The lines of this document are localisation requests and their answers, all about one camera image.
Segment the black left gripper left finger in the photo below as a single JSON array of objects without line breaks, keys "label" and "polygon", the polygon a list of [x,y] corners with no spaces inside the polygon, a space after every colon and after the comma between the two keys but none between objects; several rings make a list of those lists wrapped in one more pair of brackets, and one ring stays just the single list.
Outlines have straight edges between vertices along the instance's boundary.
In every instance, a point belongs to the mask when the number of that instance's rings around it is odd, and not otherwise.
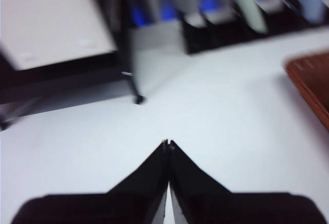
[{"label": "black left gripper left finger", "polygon": [[163,223],[168,142],[105,193],[46,195],[26,201],[12,223]]}]

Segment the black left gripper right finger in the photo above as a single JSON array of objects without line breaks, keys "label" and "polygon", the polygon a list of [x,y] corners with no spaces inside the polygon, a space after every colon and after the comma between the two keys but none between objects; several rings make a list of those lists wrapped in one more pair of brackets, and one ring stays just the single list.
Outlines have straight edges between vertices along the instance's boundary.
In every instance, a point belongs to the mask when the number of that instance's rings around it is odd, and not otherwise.
[{"label": "black left gripper right finger", "polygon": [[324,223],[315,203],[291,193],[234,193],[170,141],[170,188],[181,223]]}]

